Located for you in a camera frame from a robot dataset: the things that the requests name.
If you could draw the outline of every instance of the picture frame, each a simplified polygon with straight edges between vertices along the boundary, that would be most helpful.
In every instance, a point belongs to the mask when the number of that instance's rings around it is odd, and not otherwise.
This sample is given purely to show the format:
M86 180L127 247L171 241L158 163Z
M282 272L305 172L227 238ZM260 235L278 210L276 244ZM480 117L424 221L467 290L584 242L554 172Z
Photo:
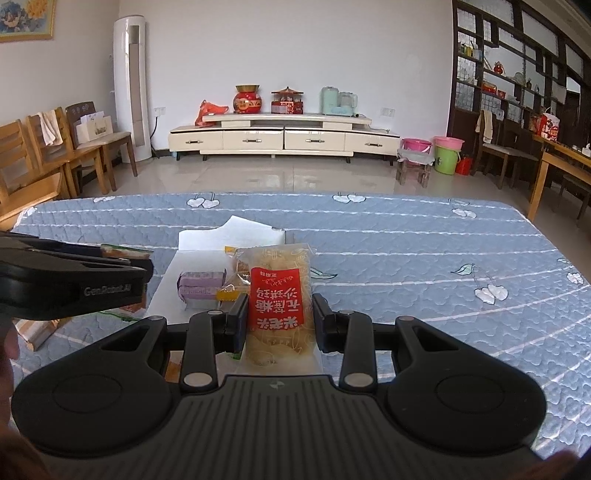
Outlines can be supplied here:
M51 40L57 0L0 0L0 43Z

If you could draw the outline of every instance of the wall socket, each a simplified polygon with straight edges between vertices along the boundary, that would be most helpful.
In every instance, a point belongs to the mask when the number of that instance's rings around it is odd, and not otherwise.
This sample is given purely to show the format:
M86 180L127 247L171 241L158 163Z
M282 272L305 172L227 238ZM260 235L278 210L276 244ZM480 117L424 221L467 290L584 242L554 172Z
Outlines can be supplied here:
M380 110L379 110L379 114L380 116L391 116L394 117L394 114L396 113L396 110L394 108L388 108L386 106L383 106Z

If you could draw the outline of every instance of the red label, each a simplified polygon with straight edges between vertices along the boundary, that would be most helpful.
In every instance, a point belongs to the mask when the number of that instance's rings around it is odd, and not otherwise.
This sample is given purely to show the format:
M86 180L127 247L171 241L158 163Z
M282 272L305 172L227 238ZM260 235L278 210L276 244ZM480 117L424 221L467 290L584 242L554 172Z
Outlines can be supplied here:
M250 330L290 330L304 324L300 270L251 270L248 327Z

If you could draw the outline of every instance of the bed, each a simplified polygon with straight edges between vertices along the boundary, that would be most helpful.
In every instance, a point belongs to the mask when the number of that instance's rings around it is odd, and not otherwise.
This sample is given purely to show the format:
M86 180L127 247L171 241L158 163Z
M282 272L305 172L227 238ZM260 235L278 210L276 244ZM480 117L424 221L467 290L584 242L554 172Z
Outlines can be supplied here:
M30 209L15 231L66 242L147 247L154 294L178 233L232 215L283 228L316 249L314 292L334 310L375 322L413 315L531 375L548 413L534 449L543 457L591 445L591 289L526 218L502 203L354 193L208 193L100 197ZM77 317L37 352L21 348L15 382L114 331L106 314ZM379 376L394 376L378 352ZM338 375L340 355L323 368Z

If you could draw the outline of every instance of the green bucket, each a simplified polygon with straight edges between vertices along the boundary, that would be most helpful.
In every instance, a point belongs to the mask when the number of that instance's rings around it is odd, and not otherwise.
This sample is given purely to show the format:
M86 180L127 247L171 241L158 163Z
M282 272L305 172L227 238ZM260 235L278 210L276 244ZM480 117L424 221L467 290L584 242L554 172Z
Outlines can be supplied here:
M449 148L435 147L435 170L445 175L453 175L456 172L456 164L460 153Z

